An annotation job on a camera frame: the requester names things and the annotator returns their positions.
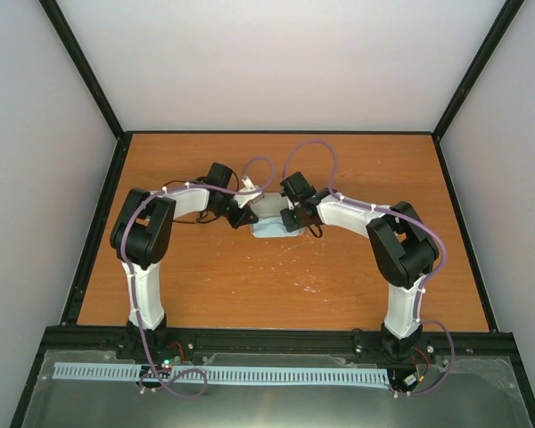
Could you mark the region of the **light blue cleaning cloth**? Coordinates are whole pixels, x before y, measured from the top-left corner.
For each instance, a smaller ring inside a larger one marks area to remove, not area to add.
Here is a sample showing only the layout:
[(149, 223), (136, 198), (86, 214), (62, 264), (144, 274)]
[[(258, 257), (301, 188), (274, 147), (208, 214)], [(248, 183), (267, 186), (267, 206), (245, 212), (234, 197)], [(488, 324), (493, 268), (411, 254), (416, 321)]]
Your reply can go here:
[(256, 238), (275, 239), (296, 237), (302, 234), (302, 230), (288, 232), (280, 218), (260, 218), (251, 225), (251, 233)]

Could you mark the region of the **pink glasses case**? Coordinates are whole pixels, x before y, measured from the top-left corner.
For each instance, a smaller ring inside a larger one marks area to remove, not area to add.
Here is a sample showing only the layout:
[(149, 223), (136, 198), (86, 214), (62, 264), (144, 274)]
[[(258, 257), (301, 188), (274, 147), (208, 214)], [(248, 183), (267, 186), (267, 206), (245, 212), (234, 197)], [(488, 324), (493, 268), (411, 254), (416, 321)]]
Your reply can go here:
[(279, 193), (264, 193), (257, 202), (250, 204), (258, 218), (281, 218), (280, 211), (288, 208), (287, 199)]

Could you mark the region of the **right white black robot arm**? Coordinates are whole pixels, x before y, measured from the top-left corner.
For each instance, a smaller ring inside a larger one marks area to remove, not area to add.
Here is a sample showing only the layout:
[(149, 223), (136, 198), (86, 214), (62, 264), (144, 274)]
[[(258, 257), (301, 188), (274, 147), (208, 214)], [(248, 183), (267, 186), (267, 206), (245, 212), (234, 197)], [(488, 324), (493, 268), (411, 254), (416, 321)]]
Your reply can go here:
[(318, 192), (296, 172), (280, 183), (288, 207), (281, 210), (287, 231), (307, 228), (316, 238), (323, 226), (337, 226), (367, 238), (378, 270), (388, 283), (388, 305), (381, 325), (381, 343), (388, 358), (405, 357), (423, 327), (420, 309), (424, 282), (433, 272), (440, 250), (424, 229), (413, 206), (399, 202), (376, 206), (325, 189)]

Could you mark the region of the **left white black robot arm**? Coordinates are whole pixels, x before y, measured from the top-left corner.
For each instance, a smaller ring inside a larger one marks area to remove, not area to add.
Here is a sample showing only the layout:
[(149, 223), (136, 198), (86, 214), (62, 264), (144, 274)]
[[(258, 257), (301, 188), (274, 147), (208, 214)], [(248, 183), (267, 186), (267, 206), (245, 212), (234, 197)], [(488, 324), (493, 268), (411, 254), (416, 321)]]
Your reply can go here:
[(128, 192), (111, 231), (110, 245), (127, 275), (129, 347), (147, 358), (161, 357), (168, 347), (160, 270), (174, 221), (208, 211), (225, 218), (233, 228), (258, 222), (251, 203), (262, 195), (261, 187), (243, 176), (242, 187), (229, 190), (233, 174), (229, 167), (214, 162), (205, 177), (152, 192), (140, 188)]

